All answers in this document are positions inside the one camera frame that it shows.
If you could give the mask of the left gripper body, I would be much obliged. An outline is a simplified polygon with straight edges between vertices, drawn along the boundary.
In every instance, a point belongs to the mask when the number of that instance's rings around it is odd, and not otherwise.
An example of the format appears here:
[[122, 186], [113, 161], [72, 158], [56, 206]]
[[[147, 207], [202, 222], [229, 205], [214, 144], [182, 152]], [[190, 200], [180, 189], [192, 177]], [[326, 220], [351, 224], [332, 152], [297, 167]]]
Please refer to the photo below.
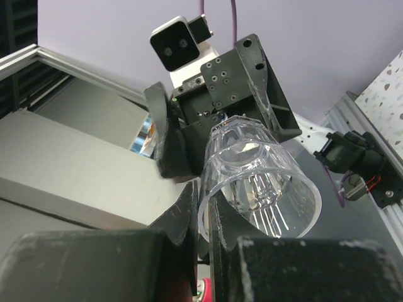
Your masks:
[[173, 91], [171, 106], [175, 118], [182, 120], [178, 133], [184, 144], [184, 155], [175, 165], [186, 176], [199, 176], [211, 128], [223, 115], [252, 116], [252, 94], [238, 53], [197, 64]]

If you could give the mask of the clear glass cup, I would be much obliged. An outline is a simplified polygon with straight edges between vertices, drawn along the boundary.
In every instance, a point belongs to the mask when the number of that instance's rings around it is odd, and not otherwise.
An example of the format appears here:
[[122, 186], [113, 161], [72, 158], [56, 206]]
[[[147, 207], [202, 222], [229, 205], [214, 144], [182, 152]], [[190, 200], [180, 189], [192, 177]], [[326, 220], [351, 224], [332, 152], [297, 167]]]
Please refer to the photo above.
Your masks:
[[317, 222], [322, 199], [296, 160], [258, 120], [232, 116], [211, 129], [200, 176], [198, 224], [207, 240], [213, 195], [273, 238], [302, 238]]

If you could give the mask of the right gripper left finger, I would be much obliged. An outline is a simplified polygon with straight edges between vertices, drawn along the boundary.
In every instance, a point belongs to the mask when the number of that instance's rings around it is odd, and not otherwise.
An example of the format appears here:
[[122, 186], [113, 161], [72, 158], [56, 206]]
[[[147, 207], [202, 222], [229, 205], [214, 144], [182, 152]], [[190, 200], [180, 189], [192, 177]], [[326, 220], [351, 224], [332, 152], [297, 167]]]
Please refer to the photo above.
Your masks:
[[1, 262], [2, 301], [191, 301], [198, 184], [151, 225], [23, 235]]

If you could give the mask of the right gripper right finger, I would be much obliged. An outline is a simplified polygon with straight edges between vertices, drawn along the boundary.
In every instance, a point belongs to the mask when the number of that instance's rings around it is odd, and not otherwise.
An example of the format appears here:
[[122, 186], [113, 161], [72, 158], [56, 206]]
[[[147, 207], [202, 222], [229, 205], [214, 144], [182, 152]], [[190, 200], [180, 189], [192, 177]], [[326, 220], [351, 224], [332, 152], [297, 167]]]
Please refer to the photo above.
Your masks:
[[376, 242], [270, 238], [221, 194], [208, 212], [214, 301], [402, 300], [402, 275]]

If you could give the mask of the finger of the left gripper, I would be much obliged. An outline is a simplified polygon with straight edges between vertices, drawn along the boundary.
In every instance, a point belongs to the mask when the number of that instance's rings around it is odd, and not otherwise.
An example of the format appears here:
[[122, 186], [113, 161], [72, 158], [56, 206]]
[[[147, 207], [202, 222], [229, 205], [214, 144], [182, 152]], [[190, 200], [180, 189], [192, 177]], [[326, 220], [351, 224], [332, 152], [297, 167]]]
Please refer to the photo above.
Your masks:
[[301, 135], [301, 129], [264, 52], [259, 37], [250, 34], [236, 43], [247, 84], [258, 107], [258, 120], [279, 142]]
[[149, 113], [154, 120], [157, 142], [154, 151], [157, 168], [165, 179], [191, 179], [192, 171], [185, 153], [184, 138], [179, 121], [163, 83], [157, 82], [144, 91]]

